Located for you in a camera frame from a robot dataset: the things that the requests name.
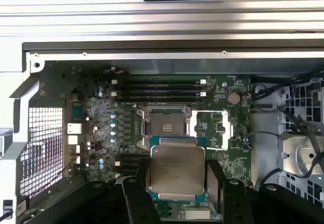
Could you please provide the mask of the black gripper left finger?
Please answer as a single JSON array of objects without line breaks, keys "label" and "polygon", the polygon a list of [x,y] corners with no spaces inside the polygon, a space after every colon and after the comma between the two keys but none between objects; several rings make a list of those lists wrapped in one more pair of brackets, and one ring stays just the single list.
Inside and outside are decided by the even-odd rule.
[{"label": "black gripper left finger", "polygon": [[148,158],[134,176],[105,183],[89,181],[47,208],[34,207],[18,223],[160,223],[146,191]]}]

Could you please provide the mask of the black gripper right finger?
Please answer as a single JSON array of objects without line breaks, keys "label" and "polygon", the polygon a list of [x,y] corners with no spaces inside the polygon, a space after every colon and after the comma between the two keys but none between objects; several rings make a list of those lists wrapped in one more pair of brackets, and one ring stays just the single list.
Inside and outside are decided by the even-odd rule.
[{"label": "black gripper right finger", "polygon": [[254,190],[227,178],[216,160],[207,161],[207,192],[222,223],[323,223],[323,209],[284,187]]}]

